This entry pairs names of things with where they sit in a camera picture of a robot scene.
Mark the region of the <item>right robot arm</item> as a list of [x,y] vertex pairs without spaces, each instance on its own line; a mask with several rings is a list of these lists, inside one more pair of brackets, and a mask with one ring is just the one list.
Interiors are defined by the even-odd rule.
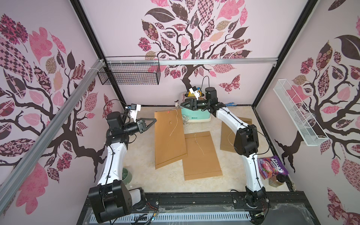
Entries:
[[257,208],[261,201],[267,199],[258,166],[259,132],[257,127],[243,122],[224,103],[219,102],[214,87],[205,89],[205,99],[200,99],[200,91],[195,86],[191,87],[189,92],[195,97],[185,99],[181,103],[181,107],[191,111],[208,111],[225,123],[235,134],[233,148],[236,153],[242,156],[246,173],[245,200],[250,208]]

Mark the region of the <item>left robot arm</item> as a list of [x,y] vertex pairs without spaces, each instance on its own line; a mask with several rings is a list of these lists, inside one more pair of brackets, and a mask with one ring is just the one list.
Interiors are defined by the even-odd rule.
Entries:
[[114,222],[135,210],[146,206],[146,195],[141,187],[128,190],[122,179],[123,161],[126,156],[129,138],[147,131],[156,123],[153,118],[140,118],[125,123],[124,114],[112,112],[107,115],[109,129],[106,132],[105,149],[107,158],[97,186],[90,188],[88,199],[96,221],[101,224]]

